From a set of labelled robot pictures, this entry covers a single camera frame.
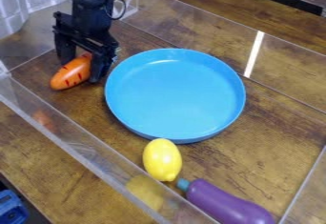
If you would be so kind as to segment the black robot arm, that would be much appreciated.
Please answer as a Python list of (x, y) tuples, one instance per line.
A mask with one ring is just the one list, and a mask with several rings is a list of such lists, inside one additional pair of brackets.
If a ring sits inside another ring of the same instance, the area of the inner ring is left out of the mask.
[(54, 49), (61, 64), (76, 55), (76, 48), (92, 54), (89, 82), (106, 74), (116, 58), (118, 42), (109, 33), (114, 0), (70, 0), (70, 14), (56, 11)]

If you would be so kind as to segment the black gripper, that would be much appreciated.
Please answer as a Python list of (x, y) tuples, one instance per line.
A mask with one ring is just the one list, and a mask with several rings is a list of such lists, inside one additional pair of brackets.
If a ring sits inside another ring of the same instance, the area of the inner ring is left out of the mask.
[[(70, 14), (56, 11), (53, 17), (54, 47), (61, 64), (73, 58), (76, 47), (86, 51), (97, 51), (98, 45), (105, 48), (116, 47), (117, 42), (108, 33), (113, 20), (113, 0), (70, 0)], [(116, 55), (113, 53), (93, 52), (90, 61), (89, 82), (96, 83), (106, 74)]]

